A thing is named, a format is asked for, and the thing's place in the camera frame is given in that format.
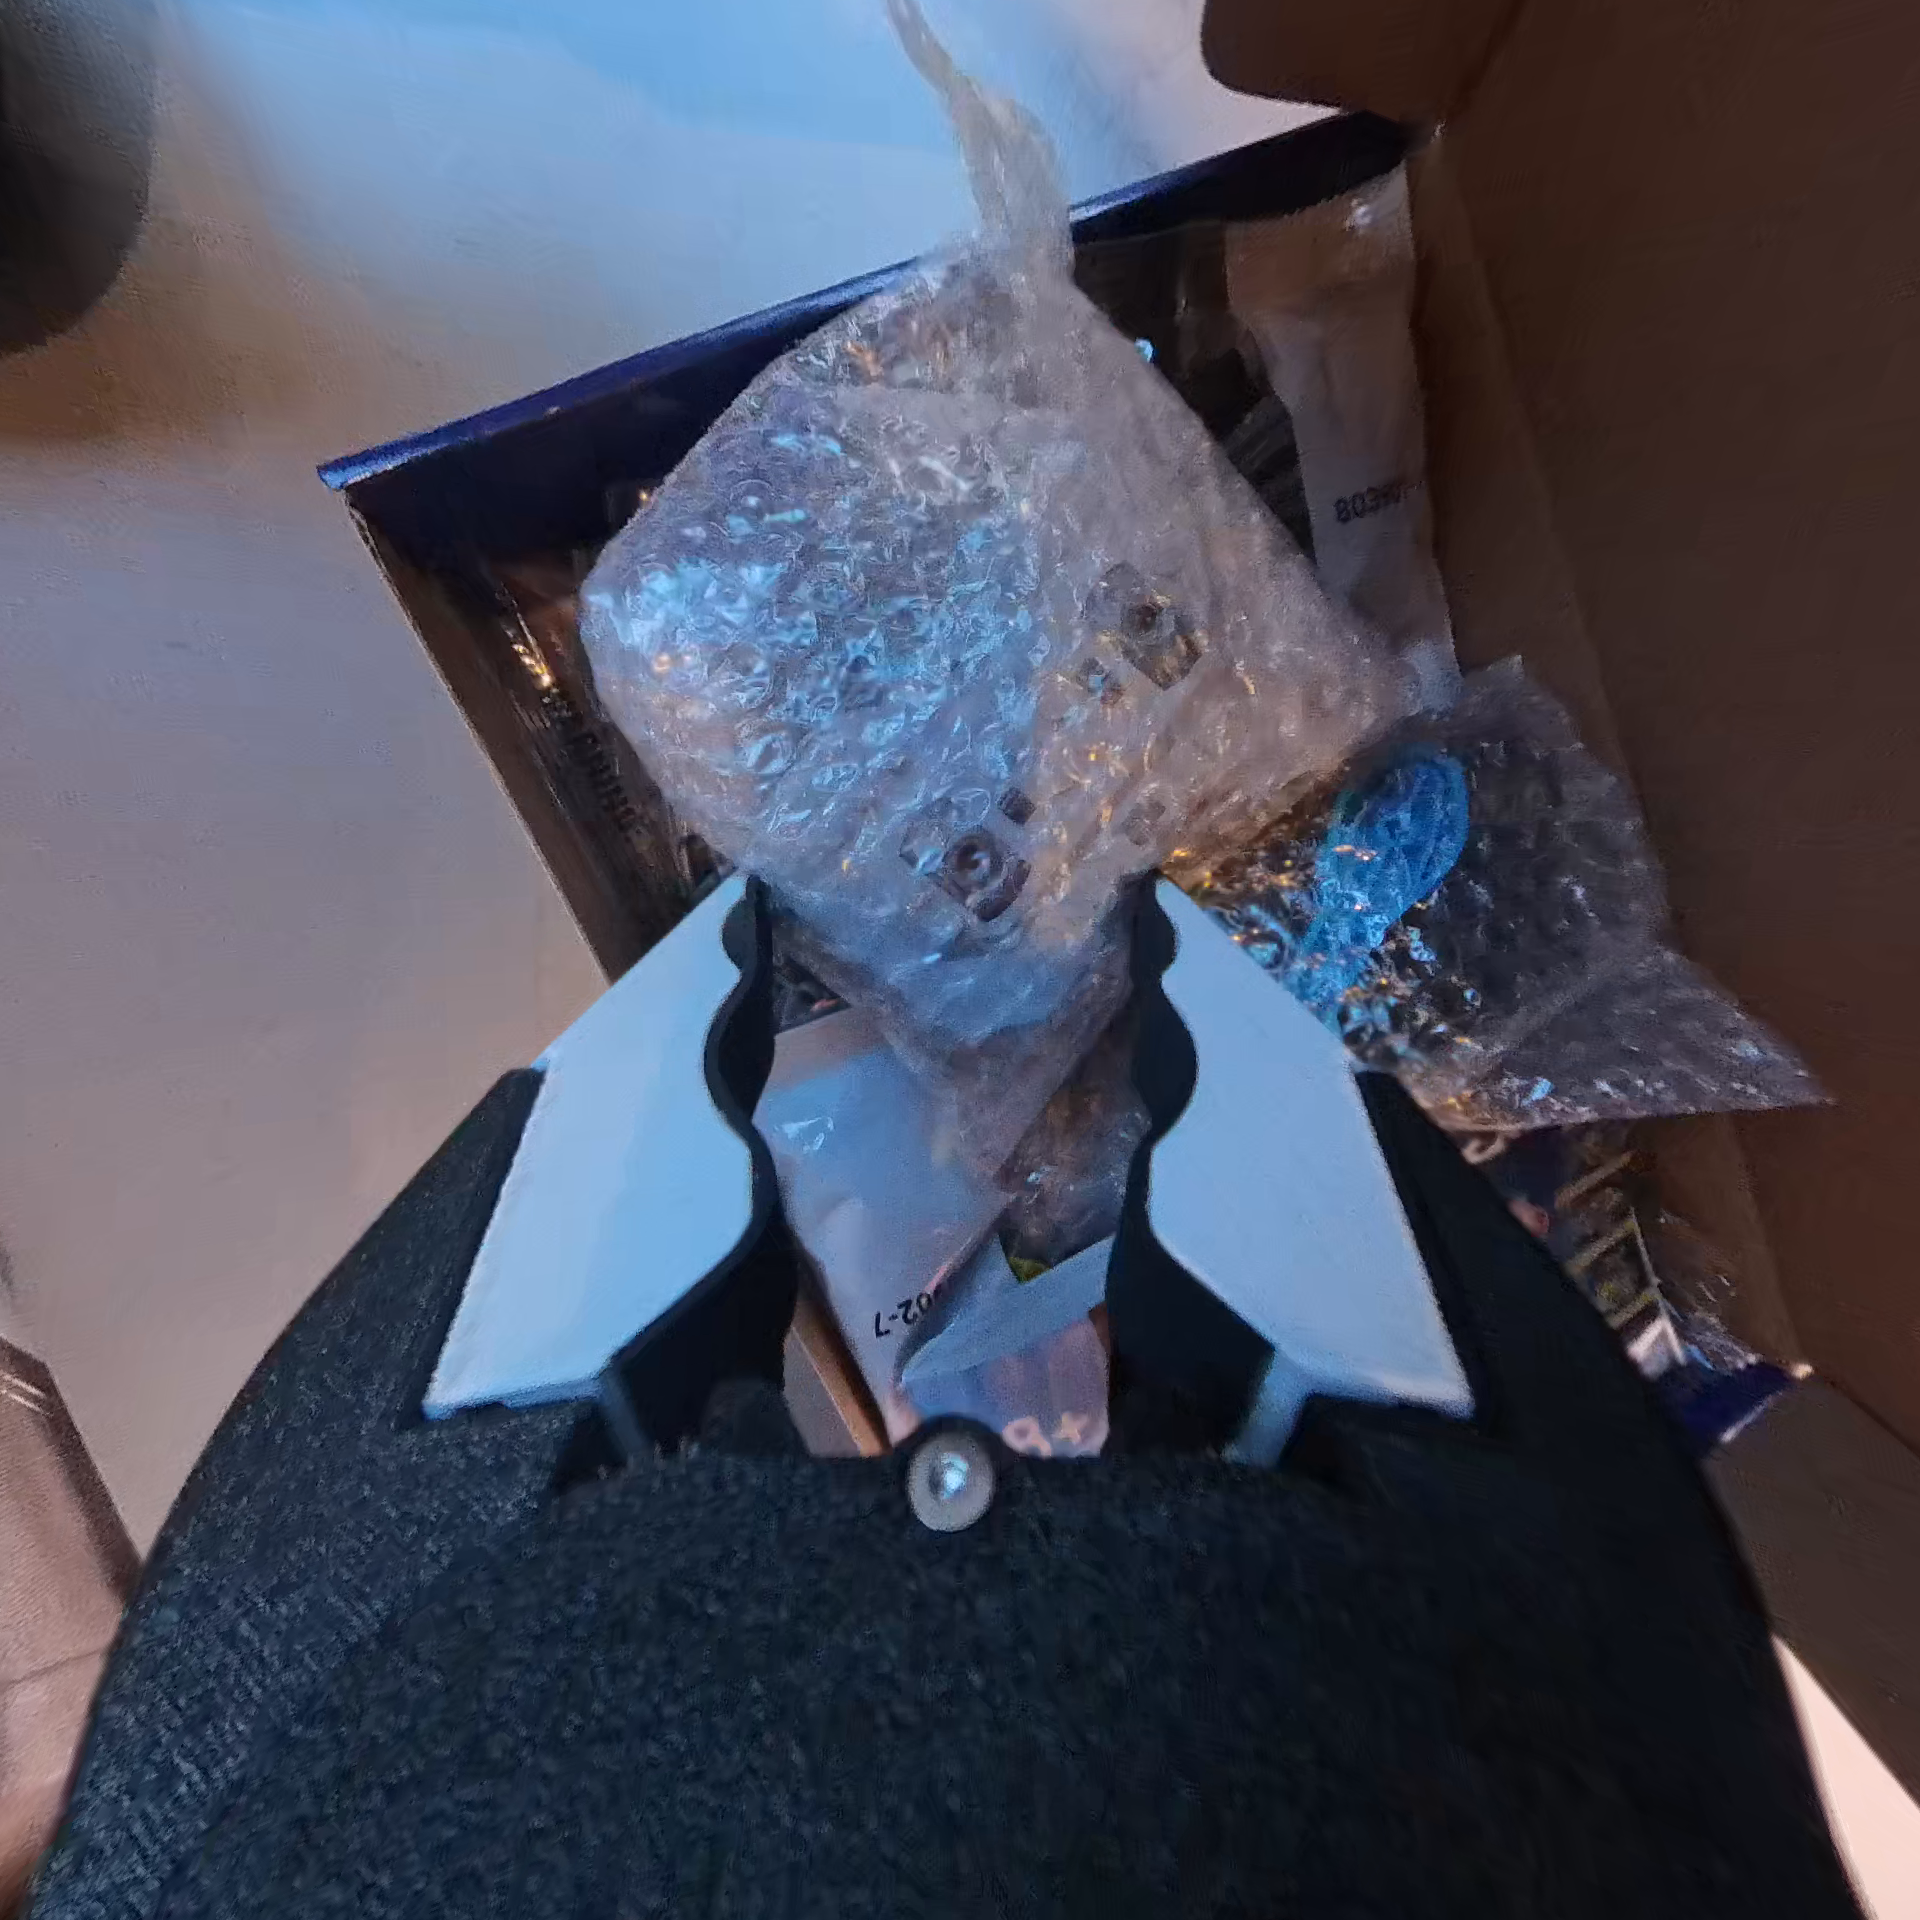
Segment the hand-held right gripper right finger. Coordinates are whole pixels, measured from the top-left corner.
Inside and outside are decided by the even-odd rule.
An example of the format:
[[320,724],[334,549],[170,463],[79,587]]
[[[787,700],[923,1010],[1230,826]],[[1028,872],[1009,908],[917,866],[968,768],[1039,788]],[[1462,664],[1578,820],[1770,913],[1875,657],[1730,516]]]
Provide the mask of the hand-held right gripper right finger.
[[1128,962],[1146,1130],[1109,1256],[1116,1443],[1269,1468],[1315,1400],[1466,1421],[1343,1047],[1164,877],[1139,880]]

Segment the white labelled parts bag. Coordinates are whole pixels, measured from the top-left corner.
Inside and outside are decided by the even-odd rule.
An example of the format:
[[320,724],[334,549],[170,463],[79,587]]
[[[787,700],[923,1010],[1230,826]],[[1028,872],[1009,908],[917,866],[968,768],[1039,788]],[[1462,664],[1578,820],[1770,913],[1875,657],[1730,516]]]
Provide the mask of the white labelled parts bag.
[[1091,1317],[1112,1238],[1019,1278],[1003,1195],[940,1142],[931,1092],[854,1010],[779,1034],[753,1123],[887,1443],[951,1418],[1038,1459],[1103,1448],[1107,1351]]

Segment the bag of grey bricks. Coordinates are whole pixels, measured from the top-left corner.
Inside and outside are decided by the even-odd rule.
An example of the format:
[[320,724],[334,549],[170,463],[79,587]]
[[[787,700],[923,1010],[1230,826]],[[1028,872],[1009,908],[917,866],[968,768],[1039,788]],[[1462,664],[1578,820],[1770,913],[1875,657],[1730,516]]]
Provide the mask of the bag of grey bricks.
[[1447,707],[1460,669],[1431,539],[1403,169],[1232,225],[1223,265],[1267,392],[1227,435],[1230,459],[1321,589],[1402,655],[1427,707]]

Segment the bubble wrap bag blue parts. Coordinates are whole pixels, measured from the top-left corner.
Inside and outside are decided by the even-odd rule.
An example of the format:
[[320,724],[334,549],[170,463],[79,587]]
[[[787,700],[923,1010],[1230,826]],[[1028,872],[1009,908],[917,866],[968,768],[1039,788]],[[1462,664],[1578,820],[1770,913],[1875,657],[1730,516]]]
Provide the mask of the bubble wrap bag blue parts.
[[1521,661],[1466,675],[1176,882],[1451,1132],[1826,1101],[1679,952],[1633,793]]

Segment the grey desk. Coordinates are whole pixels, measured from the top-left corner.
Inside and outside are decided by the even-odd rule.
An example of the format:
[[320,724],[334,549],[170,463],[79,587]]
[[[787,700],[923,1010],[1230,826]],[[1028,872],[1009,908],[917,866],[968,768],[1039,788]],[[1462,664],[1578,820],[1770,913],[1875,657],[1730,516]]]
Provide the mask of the grey desk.
[[3,362],[3,1305],[143,1549],[596,995],[320,466],[912,257],[882,4],[156,4],[147,218]]

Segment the blue cardboard kit box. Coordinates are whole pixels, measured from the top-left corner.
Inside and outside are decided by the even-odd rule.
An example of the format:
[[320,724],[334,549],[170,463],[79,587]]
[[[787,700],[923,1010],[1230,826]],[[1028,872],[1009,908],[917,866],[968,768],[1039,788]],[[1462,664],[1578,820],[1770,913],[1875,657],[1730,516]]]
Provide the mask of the blue cardboard kit box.
[[1212,4],[1326,110],[1079,203],[1091,245],[1407,161],[1436,554],[1648,808],[1682,946],[1829,1109],[1658,1171],[1812,1362],[1719,1470],[1798,1665],[1915,1795],[1915,4]]

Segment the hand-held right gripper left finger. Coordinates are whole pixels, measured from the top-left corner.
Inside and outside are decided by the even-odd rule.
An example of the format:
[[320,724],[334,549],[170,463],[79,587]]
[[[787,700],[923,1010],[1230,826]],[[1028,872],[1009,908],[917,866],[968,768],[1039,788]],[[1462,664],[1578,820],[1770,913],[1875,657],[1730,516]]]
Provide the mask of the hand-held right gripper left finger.
[[589,1400],[622,1453],[667,1453],[724,1383],[782,1386],[771,933],[763,884],[724,878],[536,1059],[425,1421]]

